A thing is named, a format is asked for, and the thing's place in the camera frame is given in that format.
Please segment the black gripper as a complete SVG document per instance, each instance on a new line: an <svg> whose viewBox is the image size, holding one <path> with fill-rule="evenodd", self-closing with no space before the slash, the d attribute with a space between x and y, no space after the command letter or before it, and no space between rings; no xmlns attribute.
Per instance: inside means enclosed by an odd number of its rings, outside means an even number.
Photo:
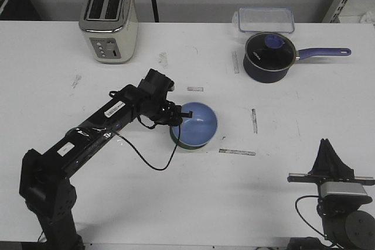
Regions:
<svg viewBox="0 0 375 250"><path fill-rule="evenodd" d="M325 171L325 155L329 171ZM314 183L317 185L328 181L359 183L363 186L374 185L373 177L355 176L354 170L346 165L337 155L329 139L321 139L318 153L311 170L308 173L290 173L287 177L287 181L290 183Z"/></svg>
<svg viewBox="0 0 375 250"><path fill-rule="evenodd" d="M140 103L139 112L156 125L178 126L183 118L192 118L193 112L181 112L182 107L168 101L166 96L169 84L172 82L166 75L149 69L137 89L145 93Z"/></svg>

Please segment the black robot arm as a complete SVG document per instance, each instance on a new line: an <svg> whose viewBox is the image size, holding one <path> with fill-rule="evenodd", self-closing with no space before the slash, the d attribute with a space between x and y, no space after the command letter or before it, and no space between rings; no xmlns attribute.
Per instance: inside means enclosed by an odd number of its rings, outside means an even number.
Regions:
<svg viewBox="0 0 375 250"><path fill-rule="evenodd" d="M185 114L180 126L169 132L176 145L188 150L204 147L213 137L217 124L213 114L198 111ZM372 177L356 177L344 164L329 139L321 139L317 157L308 173L290 173L292 183L317 186L316 212L322 219L320 235L342 249L374 249L374 217L359 208L371 203L364 187L374 185Z"/></svg>
<svg viewBox="0 0 375 250"><path fill-rule="evenodd" d="M138 86L110 92L111 99L80 125L67 131L41 154L34 149L22 159L19 194L42 227L46 242L24 242L23 249L84 249L71 209L76 189L70 178L113 136L141 115L155 125L182 123L181 107L166 99L175 83L150 69Z"/></svg>

